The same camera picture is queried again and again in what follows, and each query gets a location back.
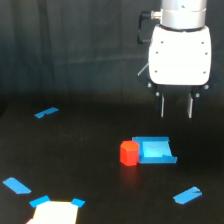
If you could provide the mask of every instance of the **black background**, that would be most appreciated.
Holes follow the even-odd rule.
[[[0,222],[25,223],[29,201],[86,201],[77,224],[224,223],[224,25],[221,0],[208,0],[212,86],[188,119],[188,87],[165,90],[165,116],[136,76],[148,45],[136,42],[150,0],[0,0],[0,182],[15,177],[32,190],[0,184]],[[150,37],[156,22],[145,22]],[[35,113],[55,106],[42,119]],[[133,136],[169,136],[176,165],[119,163]],[[173,196],[203,196],[182,206]]]
[[[153,100],[136,81],[148,54],[148,44],[140,46],[136,39],[141,11],[159,10],[159,0],[0,0],[0,4],[2,99]],[[223,1],[208,0],[206,25],[212,38],[215,86],[209,96],[213,100],[223,96],[223,8]],[[157,23],[145,22],[143,36],[150,38]],[[169,91],[174,96],[180,92],[179,87]]]

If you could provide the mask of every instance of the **blue tape piece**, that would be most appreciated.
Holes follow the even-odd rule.
[[[37,117],[37,118],[42,118],[45,114],[52,114],[52,113],[54,113],[54,112],[56,112],[56,111],[58,111],[58,109],[55,108],[55,107],[52,107],[52,108],[50,108],[50,109],[47,109],[47,110],[42,111],[42,112],[40,112],[40,113],[37,113],[37,114],[35,114],[34,116]]]
[[[169,147],[168,137],[133,137],[133,141],[139,144],[139,163],[140,164],[174,164],[177,162],[177,157],[173,157]],[[153,146],[156,142],[165,142],[164,147],[159,150],[160,152],[144,152],[145,147],[149,144]]]
[[[173,199],[175,200],[176,203],[183,205],[201,195],[202,193],[197,187],[192,187],[191,189],[184,191],[183,193],[173,197]]]
[[[85,201],[82,201],[80,199],[74,198],[71,203],[73,205],[77,205],[79,208],[81,208],[85,204]]]
[[[30,205],[31,205],[33,208],[36,208],[38,205],[43,204],[43,203],[45,203],[45,202],[47,202],[47,201],[50,201],[50,198],[46,195],[46,196],[44,196],[44,197],[38,198],[38,199],[36,199],[36,200],[34,200],[34,201],[31,201],[31,202],[30,202]]]
[[[3,181],[3,184],[9,187],[16,194],[29,194],[31,192],[29,188],[24,186],[22,183],[20,183],[13,177],[10,177],[9,179]]]

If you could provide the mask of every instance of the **black table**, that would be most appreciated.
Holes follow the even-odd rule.
[[[59,109],[41,119],[35,113]],[[80,198],[77,224],[224,223],[224,107],[206,106],[188,119],[186,102],[152,105],[11,102],[0,120],[0,220],[26,223],[29,202]],[[133,136],[168,136],[175,165],[125,167],[119,146]],[[14,177],[32,190],[16,195]],[[185,205],[173,196],[193,187],[203,196]]]

